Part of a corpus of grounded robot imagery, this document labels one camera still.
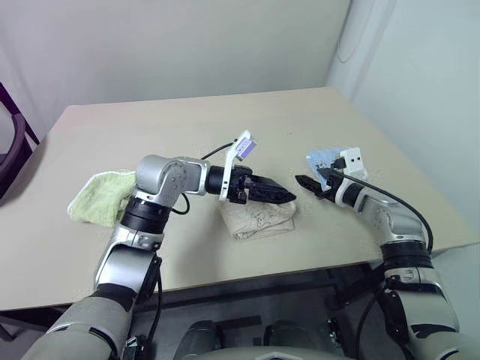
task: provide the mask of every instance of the wooden table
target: wooden table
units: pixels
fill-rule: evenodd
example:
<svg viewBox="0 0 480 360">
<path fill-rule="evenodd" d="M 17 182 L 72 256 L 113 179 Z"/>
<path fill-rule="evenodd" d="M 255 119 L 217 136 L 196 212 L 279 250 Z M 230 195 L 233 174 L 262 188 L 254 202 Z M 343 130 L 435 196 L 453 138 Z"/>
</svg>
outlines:
<svg viewBox="0 0 480 360">
<path fill-rule="evenodd" d="M 112 230 L 67 215 L 91 175 L 134 169 L 149 154 L 199 158 L 244 129 L 258 146 L 243 165 L 297 195 L 296 229 L 238 242 L 215 196 L 190 196 L 190 214 L 172 214 L 165 229 L 165 290 L 378 260 L 380 249 L 351 209 L 296 184 L 295 174 L 311 174 L 305 155 L 313 149 L 359 146 L 370 181 L 428 219 L 435 250 L 478 241 L 422 171 L 333 88 L 69 106 L 2 201 L 0 311 L 67 304 L 91 293 Z M 223 156 L 210 160 L 221 165 Z"/>
</svg>

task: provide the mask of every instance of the purple chair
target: purple chair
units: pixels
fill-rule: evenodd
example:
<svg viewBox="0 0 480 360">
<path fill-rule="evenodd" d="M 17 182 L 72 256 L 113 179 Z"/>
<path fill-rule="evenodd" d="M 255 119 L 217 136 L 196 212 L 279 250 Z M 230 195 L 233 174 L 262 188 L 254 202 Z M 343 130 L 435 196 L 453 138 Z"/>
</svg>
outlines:
<svg viewBox="0 0 480 360">
<path fill-rule="evenodd" d="M 5 87 L 0 82 L 0 102 L 12 115 L 15 135 L 7 154 L 0 154 L 0 199 L 5 195 L 11 183 L 17 177 L 22 166 L 32 155 L 32 148 L 26 133 L 38 144 L 38 138 L 14 103 Z"/>
</svg>

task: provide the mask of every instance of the robotic arm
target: robotic arm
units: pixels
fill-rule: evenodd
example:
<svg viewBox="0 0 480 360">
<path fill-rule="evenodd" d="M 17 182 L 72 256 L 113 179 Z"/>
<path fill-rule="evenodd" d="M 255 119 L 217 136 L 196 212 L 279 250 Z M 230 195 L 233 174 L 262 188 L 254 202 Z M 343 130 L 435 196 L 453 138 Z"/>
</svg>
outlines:
<svg viewBox="0 0 480 360">
<path fill-rule="evenodd" d="M 306 175 L 296 179 L 318 198 L 351 207 L 373 230 L 382 250 L 385 291 L 378 293 L 378 300 L 388 335 L 407 359 L 478 357 L 478 345 L 459 333 L 458 318 L 432 266 L 429 250 L 433 239 L 429 238 L 427 246 L 423 217 L 396 196 L 351 176 L 366 174 L 358 148 L 342 155 L 331 168 L 317 169 L 327 179 L 328 190 L 323 191 Z"/>
<path fill-rule="evenodd" d="M 245 132 L 231 152 L 245 158 Z M 24 360 L 121 359 L 131 326 L 134 304 L 144 302 L 159 283 L 164 238 L 172 207 L 180 194 L 203 196 L 225 192 L 225 200 L 286 203 L 296 197 L 247 167 L 227 162 L 225 169 L 189 157 L 145 157 L 136 169 L 136 187 L 123 218 L 113 230 L 96 275 L 94 292 L 73 304 L 25 354 Z"/>
</svg>

